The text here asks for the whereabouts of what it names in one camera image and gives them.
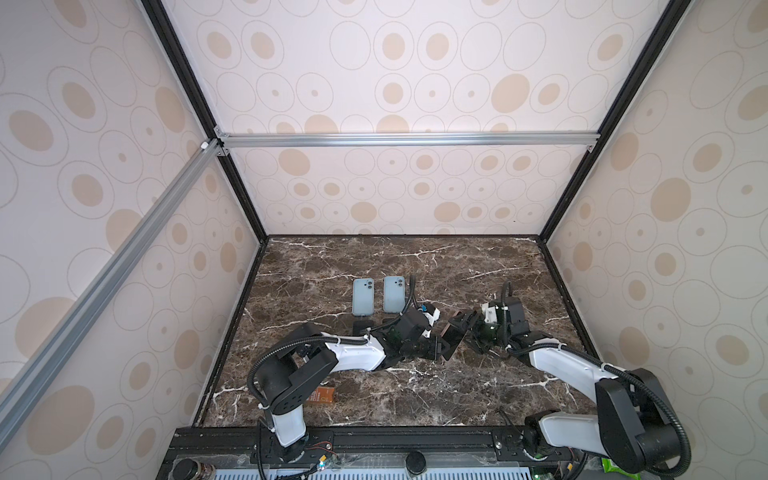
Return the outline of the light blue phone case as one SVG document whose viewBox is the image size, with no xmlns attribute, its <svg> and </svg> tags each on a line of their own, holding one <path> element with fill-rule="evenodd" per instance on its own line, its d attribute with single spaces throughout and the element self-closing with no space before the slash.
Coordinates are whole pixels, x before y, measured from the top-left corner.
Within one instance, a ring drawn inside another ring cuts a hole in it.
<svg viewBox="0 0 768 480">
<path fill-rule="evenodd" d="M 358 278 L 353 281 L 352 314 L 367 317 L 374 313 L 374 280 Z"/>
</svg>

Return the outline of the black smartphone from case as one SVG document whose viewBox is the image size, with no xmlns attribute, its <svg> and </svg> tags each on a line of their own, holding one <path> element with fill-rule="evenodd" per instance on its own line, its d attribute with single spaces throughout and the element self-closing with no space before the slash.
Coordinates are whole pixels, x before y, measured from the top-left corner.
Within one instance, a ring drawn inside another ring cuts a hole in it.
<svg viewBox="0 0 768 480">
<path fill-rule="evenodd" d="M 355 320 L 352 324 L 352 335 L 353 336 L 366 335 L 374 326 L 375 326 L 375 322 L 370 319 Z"/>
</svg>

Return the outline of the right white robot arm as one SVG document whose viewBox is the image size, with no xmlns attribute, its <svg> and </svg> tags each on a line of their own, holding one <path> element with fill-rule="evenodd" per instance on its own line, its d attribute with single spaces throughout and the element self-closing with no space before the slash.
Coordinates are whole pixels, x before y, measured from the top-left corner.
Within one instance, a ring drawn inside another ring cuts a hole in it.
<svg viewBox="0 0 768 480">
<path fill-rule="evenodd" d="M 521 442 L 530 456 L 571 448 L 607 458 L 628 473 L 668 478 L 690 468 L 689 436 L 652 372 L 625 370 L 532 329 L 518 298 L 460 312 L 441 336 L 452 348 L 466 343 L 478 354 L 499 349 L 505 358 L 565 382 L 595 404 L 593 415 L 547 410 L 528 416 Z"/>
</svg>

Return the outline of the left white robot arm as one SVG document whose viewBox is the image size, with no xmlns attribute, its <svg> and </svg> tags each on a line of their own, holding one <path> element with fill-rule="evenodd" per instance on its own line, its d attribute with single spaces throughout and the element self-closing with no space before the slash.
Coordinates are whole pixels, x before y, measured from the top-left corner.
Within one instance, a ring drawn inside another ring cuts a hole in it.
<svg viewBox="0 0 768 480">
<path fill-rule="evenodd" d="M 463 334 L 453 327 L 434 334 L 439 314 L 430 304 L 411 306 L 378 326 L 359 320 L 351 336 L 304 323 L 275 344 L 254 362 L 246 381 L 279 445 L 290 449 L 306 441 L 303 406 L 331 374 L 386 370 L 414 358 L 450 359 Z"/>
</svg>

